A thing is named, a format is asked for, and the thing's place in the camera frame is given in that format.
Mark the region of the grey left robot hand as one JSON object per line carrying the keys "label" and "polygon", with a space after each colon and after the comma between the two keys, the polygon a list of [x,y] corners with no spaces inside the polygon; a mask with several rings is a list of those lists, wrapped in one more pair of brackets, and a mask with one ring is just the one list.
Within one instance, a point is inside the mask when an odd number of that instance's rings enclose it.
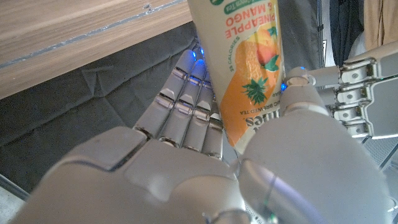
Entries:
{"label": "grey left robot hand", "polygon": [[397,42],[308,72],[331,117],[354,138],[397,136]]}

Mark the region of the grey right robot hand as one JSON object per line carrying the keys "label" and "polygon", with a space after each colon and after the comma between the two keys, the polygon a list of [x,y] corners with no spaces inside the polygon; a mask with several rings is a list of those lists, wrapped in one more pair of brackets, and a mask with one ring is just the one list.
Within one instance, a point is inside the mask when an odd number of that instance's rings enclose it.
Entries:
{"label": "grey right robot hand", "polygon": [[231,164],[204,61],[186,50],[133,128],[116,127],[56,163],[14,223],[393,223],[397,197],[362,144],[330,117],[297,67],[282,114]]}

